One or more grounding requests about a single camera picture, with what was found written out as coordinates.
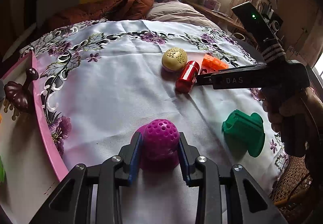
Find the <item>person's right hand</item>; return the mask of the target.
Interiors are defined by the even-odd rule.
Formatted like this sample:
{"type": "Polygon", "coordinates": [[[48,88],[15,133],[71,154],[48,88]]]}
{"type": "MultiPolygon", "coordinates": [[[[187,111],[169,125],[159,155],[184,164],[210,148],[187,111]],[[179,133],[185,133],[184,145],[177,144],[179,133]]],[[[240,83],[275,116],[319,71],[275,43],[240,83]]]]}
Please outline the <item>person's right hand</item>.
{"type": "Polygon", "coordinates": [[[310,87],[286,100],[273,88],[262,88],[258,96],[288,155],[303,157],[322,149],[322,101],[310,87]]]}

